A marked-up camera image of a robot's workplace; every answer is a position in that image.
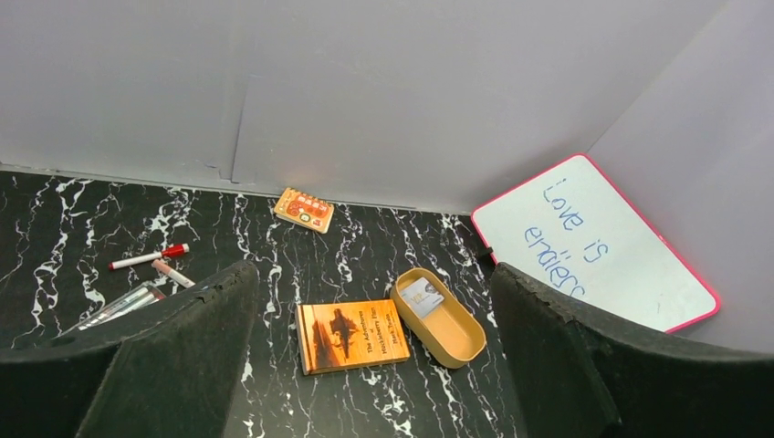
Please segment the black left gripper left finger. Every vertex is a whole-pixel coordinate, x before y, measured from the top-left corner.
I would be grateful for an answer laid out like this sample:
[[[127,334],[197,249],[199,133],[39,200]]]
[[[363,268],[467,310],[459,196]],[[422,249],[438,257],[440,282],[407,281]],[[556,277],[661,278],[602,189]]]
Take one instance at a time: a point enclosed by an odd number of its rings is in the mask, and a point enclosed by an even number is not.
[[[39,347],[1,352],[4,437],[220,437],[244,367],[259,273],[195,287]]]

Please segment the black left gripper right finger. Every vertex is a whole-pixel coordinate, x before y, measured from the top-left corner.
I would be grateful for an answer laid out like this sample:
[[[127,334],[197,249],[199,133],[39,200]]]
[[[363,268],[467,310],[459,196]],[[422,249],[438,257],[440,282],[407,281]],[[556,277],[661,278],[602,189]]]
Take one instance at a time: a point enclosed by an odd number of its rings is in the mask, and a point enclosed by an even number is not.
[[[647,328],[500,263],[521,437],[770,437],[773,358]]]

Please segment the tan oval tray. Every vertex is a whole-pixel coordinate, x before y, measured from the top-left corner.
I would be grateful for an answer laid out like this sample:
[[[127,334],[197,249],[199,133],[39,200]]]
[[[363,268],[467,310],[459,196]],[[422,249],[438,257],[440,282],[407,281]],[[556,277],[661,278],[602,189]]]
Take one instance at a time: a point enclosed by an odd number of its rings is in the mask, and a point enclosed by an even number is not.
[[[426,277],[445,297],[426,318],[418,318],[400,297],[400,291],[420,277]],[[486,333],[483,327],[432,271],[415,267],[399,275],[390,299],[405,326],[442,366],[462,368],[484,350]]]

